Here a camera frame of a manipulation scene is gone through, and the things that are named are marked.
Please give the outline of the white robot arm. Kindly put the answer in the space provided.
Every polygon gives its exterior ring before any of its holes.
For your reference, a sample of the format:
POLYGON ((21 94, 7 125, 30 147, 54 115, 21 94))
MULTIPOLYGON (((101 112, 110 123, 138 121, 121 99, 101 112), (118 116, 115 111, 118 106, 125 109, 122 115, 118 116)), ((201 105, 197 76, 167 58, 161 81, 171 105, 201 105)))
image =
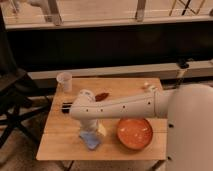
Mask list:
POLYGON ((208 85, 188 84, 101 102, 83 89, 70 114, 77 120, 166 118, 166 170, 213 171, 213 87, 208 85))

